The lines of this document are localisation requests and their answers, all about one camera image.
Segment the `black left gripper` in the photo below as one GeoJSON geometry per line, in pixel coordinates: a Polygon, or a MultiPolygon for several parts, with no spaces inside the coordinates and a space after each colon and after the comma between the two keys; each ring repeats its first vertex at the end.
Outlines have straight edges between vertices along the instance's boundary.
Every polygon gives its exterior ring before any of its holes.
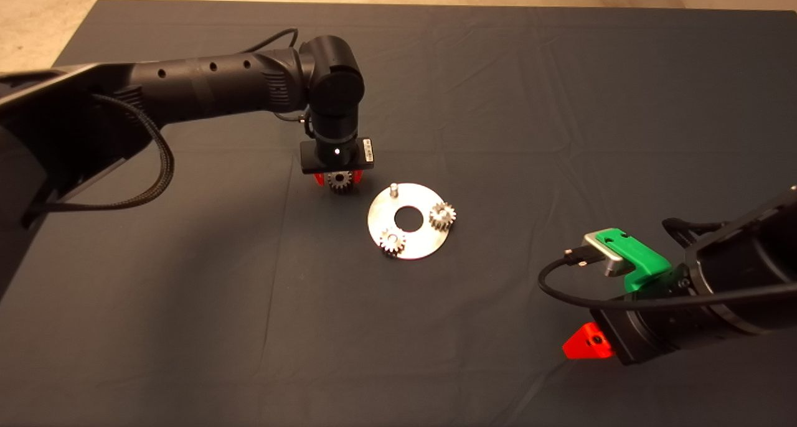
{"type": "Polygon", "coordinates": [[[375,154],[370,138],[344,143],[315,139],[299,145],[299,163],[303,174],[313,174],[318,186],[328,186],[328,174],[338,171],[353,171],[352,182],[359,185],[364,170],[375,166],[375,154]]]}

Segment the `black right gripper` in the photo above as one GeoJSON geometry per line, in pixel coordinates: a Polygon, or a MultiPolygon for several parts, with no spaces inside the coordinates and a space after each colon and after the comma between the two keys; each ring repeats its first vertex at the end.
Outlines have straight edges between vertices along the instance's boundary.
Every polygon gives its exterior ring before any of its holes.
{"type": "Polygon", "coordinates": [[[590,309],[589,313],[594,322],[581,325],[562,345],[567,359],[609,359],[616,355],[627,366],[678,351],[646,325],[640,312],[590,309]]]}

